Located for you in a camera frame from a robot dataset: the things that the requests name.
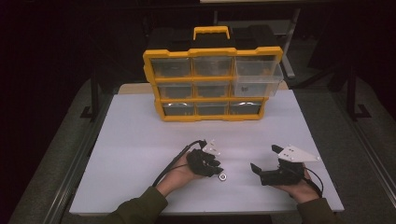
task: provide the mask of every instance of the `yellow storage organizer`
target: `yellow storage organizer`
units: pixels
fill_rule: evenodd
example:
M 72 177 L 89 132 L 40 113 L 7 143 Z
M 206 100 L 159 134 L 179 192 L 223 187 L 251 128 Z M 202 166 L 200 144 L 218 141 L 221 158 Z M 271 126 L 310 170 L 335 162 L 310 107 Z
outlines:
M 283 75 L 266 25 L 153 30 L 144 71 L 164 121 L 261 119 Z

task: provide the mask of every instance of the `gray floor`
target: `gray floor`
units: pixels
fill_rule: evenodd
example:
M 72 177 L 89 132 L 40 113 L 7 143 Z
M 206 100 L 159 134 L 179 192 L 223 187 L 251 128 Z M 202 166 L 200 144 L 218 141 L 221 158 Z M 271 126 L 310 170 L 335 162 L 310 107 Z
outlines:
M 318 72 L 306 67 L 315 44 L 315 40 L 291 42 L 288 55 L 296 78 L 287 79 L 290 85 Z M 345 112 L 346 91 L 327 91 L 328 81 L 329 77 L 325 77 L 304 90 L 296 90 L 295 95 L 346 209 L 339 216 L 346 223 L 394 223 L 396 209 L 378 177 L 377 166 L 371 162 L 373 153 L 367 153 L 367 148 L 375 150 L 389 176 L 395 177 L 396 122 L 377 101 L 372 89 L 360 79 L 357 103 L 365 105 L 372 117 L 352 122 Z M 52 202 L 62 195 L 58 189 L 73 170 L 70 166 L 81 150 L 81 142 L 87 137 L 86 133 L 91 132 L 93 123 L 79 117 L 90 104 L 90 83 L 87 81 L 71 104 L 9 223 L 43 223 L 44 220 L 46 223 L 98 223 L 101 220 L 100 217 L 69 214 L 72 195 L 65 195 L 67 201 L 59 207 L 55 218 L 46 218 Z M 82 164 L 87 160 L 88 157 L 83 158 Z M 301 223 L 296 213 L 273 215 L 272 218 L 275 224 Z

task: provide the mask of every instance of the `sleeve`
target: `sleeve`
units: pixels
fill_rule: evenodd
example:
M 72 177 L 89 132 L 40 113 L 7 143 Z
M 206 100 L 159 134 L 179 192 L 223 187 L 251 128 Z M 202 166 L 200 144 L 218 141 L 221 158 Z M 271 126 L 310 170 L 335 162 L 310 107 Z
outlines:
M 154 187 L 149 187 L 139 198 L 122 203 L 116 211 L 107 215 L 104 224 L 154 223 L 168 205 L 166 199 Z
M 297 210 L 304 224 L 343 224 L 337 217 L 324 198 L 316 199 L 307 203 L 297 205 Z

